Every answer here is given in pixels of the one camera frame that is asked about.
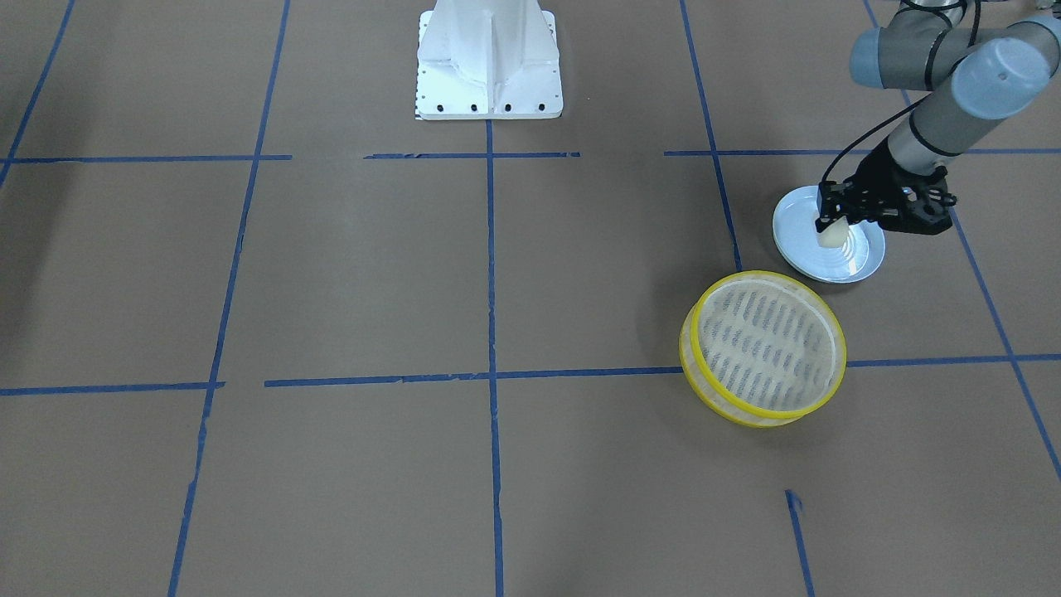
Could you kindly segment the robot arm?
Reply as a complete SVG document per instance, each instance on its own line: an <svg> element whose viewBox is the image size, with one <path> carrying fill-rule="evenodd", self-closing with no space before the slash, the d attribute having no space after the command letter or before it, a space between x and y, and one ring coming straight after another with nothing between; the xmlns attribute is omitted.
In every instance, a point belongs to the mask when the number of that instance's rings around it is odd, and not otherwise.
<svg viewBox="0 0 1061 597"><path fill-rule="evenodd" d="M819 241L868 221L884 231L938 235L957 203L947 166L1034 102L1059 72L1059 20L1027 17L1004 29L962 29L971 1L904 1L887 27L865 31L850 56L851 78L923 96L894 116L894 131L851 177L818 186Z"/></svg>

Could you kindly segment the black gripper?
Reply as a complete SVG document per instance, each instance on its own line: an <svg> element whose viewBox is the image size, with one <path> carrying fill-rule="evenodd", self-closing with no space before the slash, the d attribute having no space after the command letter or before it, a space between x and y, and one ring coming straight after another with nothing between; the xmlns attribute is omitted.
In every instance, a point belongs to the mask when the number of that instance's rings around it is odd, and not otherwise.
<svg viewBox="0 0 1061 597"><path fill-rule="evenodd" d="M817 233L845 220L849 226L860 222L888 223L928 221L933 207L926 200L930 177L909 172L895 163L887 148L876 148L864 159L845 182L818 182Z"/></svg>

